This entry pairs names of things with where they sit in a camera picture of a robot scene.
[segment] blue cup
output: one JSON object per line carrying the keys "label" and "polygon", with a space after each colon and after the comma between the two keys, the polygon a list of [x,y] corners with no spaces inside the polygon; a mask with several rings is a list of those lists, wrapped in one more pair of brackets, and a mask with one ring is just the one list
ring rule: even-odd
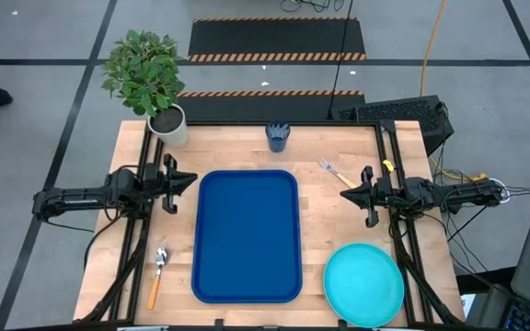
{"label": "blue cup", "polygon": [[290,136],[290,125],[281,120],[272,120],[265,127],[267,142],[272,152],[279,153],[285,149],[285,144]]}

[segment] gray floor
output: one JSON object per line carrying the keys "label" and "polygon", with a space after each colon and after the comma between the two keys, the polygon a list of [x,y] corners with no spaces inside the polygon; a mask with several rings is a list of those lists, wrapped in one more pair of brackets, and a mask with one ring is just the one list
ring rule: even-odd
{"label": "gray floor", "polygon": [[[86,59],[109,0],[0,0],[0,59]],[[297,16],[344,16],[309,6]],[[530,39],[530,0],[513,0]],[[369,59],[421,59],[438,0],[355,0]],[[179,40],[185,55],[197,17],[288,16],[279,1],[118,0],[99,57],[127,29],[151,29]],[[433,59],[527,60],[500,0],[450,0]],[[31,197],[41,189],[85,66],[0,66],[0,86],[15,101],[0,108],[0,302],[30,222]],[[330,89],[335,66],[184,66],[188,91]],[[369,102],[419,93],[419,66],[343,66],[338,88],[362,89]],[[133,114],[99,87],[96,68],[81,105],[58,186],[95,186],[106,174],[121,120]],[[445,166],[485,172],[508,185],[530,187],[530,66],[430,67],[427,94],[449,110],[455,135]],[[455,217],[462,224],[476,210]],[[93,228],[95,212],[67,214],[58,223]],[[485,211],[463,232],[489,269],[516,264],[530,224],[530,196]],[[82,277],[90,234],[43,225],[6,327],[68,323]],[[452,245],[454,254],[464,259]],[[472,265],[478,268],[476,261]]]}

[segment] wooden table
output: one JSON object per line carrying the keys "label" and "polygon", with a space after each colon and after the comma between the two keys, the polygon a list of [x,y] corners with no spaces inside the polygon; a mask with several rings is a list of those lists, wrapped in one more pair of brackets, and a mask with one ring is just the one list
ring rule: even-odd
{"label": "wooden table", "polygon": [[[145,121],[124,121],[110,170],[136,164],[144,134]],[[397,122],[397,136],[407,177],[431,177],[417,122]],[[391,157],[389,138],[386,149]],[[323,291],[322,277],[327,259],[343,245],[365,242],[377,245],[394,257],[387,233],[387,212],[378,209],[380,223],[373,229],[364,225],[366,211],[340,197],[346,189],[338,178],[323,170],[317,162],[324,156],[332,166],[358,183],[363,166],[373,166],[381,174],[373,128],[365,127],[292,127],[285,151],[269,152],[261,126],[190,127],[190,140],[180,149],[165,148],[179,163],[181,171],[198,173],[199,178],[176,197],[179,213],[170,215],[156,203],[153,211],[145,266],[141,284],[137,325],[213,325],[222,318],[225,325],[336,326],[339,317],[331,310]],[[208,304],[191,291],[191,266],[195,235],[198,188],[201,179],[216,169],[285,169],[298,182],[302,236],[302,291],[296,299],[282,304]],[[431,214],[440,219],[437,210]],[[98,230],[108,223],[103,212]],[[83,284],[75,308],[75,318],[89,313],[114,281],[125,221],[118,221],[102,234],[89,255]],[[426,278],[451,311],[463,319],[463,310],[449,246],[443,227],[428,217],[417,220],[417,234]],[[154,310],[146,301],[155,276],[155,252],[164,245],[171,259],[164,269]],[[418,289],[409,279],[417,320],[422,319]],[[124,286],[129,293],[131,284]],[[122,296],[120,316],[125,316],[128,296]],[[389,324],[406,324],[404,310]]]}

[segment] keyboard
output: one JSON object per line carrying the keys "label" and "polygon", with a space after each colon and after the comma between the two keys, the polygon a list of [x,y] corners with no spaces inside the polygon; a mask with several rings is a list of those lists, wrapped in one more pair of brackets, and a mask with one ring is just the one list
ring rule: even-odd
{"label": "keyboard", "polygon": [[530,331],[530,306],[522,302],[513,303],[504,328]]}

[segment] hazard stripe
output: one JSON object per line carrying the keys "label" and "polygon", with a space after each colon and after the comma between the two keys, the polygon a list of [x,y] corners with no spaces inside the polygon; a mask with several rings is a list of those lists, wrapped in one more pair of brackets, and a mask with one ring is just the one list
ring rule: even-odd
{"label": "hazard stripe", "polygon": [[343,61],[365,60],[365,53],[346,52],[300,52],[300,53],[230,53],[230,54],[193,54],[190,62],[278,62],[278,61]]}
{"label": "hazard stripe", "polygon": [[[329,96],[332,90],[286,90],[286,91],[213,91],[213,92],[180,92],[177,97],[270,97],[270,96]],[[359,90],[337,90],[335,96],[363,96]]]}
{"label": "hazard stripe", "polygon": [[[226,21],[243,21],[243,20],[336,20],[347,19],[346,17],[204,17],[195,18],[193,23],[197,22],[226,22]],[[357,17],[349,17],[349,20],[357,20]]]}

